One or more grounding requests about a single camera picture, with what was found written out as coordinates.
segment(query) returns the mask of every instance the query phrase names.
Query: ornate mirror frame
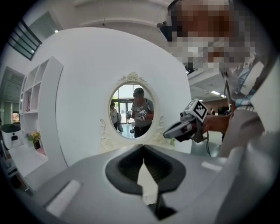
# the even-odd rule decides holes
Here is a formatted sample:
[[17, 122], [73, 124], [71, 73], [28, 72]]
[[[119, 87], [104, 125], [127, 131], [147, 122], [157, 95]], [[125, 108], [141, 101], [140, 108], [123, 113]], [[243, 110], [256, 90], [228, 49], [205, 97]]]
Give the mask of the ornate mirror frame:
[[[111, 118], [110, 118], [110, 103], [114, 93], [121, 86], [125, 84], [138, 84], [143, 86], [150, 96], [152, 97], [152, 101], [154, 103], [154, 119], [149, 130], [141, 137], [136, 139], [125, 138], [121, 134], [119, 134], [114, 128]], [[101, 153], [112, 151], [114, 149], [118, 149], [121, 147], [134, 145], [134, 144], [151, 144], [158, 145], [161, 147], [165, 147], [168, 149], [174, 149], [174, 147], [170, 144], [170, 140], [165, 139], [163, 137], [163, 132], [165, 130], [165, 126], [163, 124], [163, 115], [160, 110], [160, 104], [158, 100], [158, 96], [153, 90], [153, 88], [142, 78], [139, 77], [136, 72], [131, 72], [127, 76], [121, 77], [114, 86], [114, 88], [110, 91], [110, 94], [107, 96], [107, 104], [105, 104], [105, 117], [100, 119], [101, 127], [102, 127], [102, 136], [101, 136]]]

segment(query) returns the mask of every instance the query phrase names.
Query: mirror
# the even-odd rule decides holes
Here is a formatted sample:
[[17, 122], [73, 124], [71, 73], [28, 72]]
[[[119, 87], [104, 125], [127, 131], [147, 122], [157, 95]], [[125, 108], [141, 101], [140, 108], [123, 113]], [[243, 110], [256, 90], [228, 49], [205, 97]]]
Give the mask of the mirror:
[[125, 84], [114, 93], [110, 104], [114, 128], [126, 138], [138, 138], [150, 128], [154, 103], [148, 90], [138, 84]]

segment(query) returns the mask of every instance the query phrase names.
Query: cable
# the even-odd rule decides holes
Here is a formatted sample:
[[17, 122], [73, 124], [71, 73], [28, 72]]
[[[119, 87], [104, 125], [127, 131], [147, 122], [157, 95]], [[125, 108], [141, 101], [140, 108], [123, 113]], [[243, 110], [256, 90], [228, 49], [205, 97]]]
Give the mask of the cable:
[[209, 150], [208, 142], [209, 142], [209, 133], [208, 133], [208, 131], [207, 131], [206, 151], [207, 151], [207, 153], [208, 153], [208, 154], [210, 155], [210, 157], [211, 157], [211, 153], [210, 153], [210, 150]]

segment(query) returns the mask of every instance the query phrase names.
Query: ceiling light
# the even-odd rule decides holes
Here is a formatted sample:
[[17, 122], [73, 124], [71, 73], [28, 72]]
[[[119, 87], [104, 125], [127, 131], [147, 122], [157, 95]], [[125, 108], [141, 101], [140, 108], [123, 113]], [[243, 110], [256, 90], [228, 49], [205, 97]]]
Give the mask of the ceiling light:
[[216, 95], [220, 95], [218, 92], [216, 92], [216, 91], [211, 91], [211, 93], [214, 93], [214, 94], [216, 94]]

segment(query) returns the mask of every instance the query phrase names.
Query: railing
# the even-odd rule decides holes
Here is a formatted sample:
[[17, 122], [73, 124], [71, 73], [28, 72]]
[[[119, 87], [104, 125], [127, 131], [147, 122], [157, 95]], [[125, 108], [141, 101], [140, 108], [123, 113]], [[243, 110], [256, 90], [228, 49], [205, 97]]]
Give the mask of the railing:
[[42, 44], [23, 20], [17, 24], [7, 43], [29, 60], [32, 60], [36, 50]]

